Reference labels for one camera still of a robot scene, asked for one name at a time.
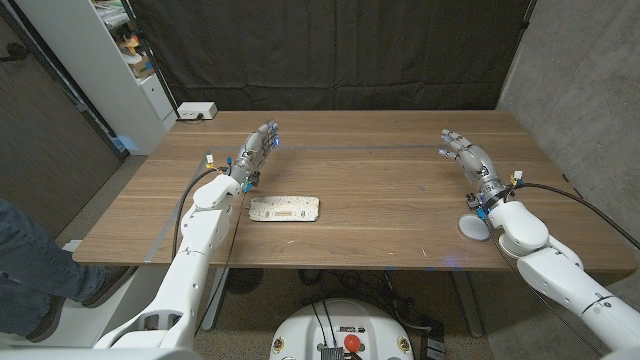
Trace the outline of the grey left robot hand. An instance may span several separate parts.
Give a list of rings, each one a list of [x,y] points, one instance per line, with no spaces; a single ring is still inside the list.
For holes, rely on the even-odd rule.
[[[234,178],[245,192],[249,192],[258,186],[260,171],[271,151],[279,144],[278,124],[274,119],[270,119],[249,134],[228,175]]]

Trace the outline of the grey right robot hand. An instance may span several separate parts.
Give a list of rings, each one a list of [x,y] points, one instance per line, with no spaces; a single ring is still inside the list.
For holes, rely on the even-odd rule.
[[[478,190],[482,209],[490,212],[508,194],[508,187],[490,156],[482,147],[454,131],[443,129],[442,140],[448,149],[439,149],[438,153],[456,161],[463,168],[466,178]]]

